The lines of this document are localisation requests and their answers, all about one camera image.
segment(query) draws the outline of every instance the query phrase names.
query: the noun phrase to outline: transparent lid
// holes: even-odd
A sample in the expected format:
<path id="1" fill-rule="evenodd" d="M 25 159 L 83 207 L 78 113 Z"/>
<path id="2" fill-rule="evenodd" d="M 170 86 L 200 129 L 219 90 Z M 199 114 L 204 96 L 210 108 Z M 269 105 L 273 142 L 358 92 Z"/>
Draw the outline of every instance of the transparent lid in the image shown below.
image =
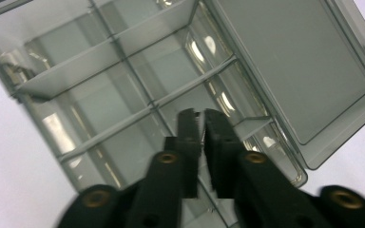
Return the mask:
<path id="1" fill-rule="evenodd" d="M 311 169 L 365 124 L 365 40 L 343 14 L 359 12 L 352 1 L 338 2 L 214 5 Z"/>

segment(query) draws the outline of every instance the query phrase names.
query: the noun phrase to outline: clear plastic organizer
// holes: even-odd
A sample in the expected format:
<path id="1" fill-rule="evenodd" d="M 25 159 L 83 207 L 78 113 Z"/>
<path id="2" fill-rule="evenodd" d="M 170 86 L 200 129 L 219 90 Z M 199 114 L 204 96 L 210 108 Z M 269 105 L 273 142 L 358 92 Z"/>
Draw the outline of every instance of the clear plastic organizer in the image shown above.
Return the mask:
<path id="1" fill-rule="evenodd" d="M 346 1 L 268 2 L 0 1 L 0 79 L 77 190 L 143 178 L 187 108 L 301 186 L 365 124 L 365 24 Z M 235 224 L 204 158 L 199 187 L 184 227 Z"/>

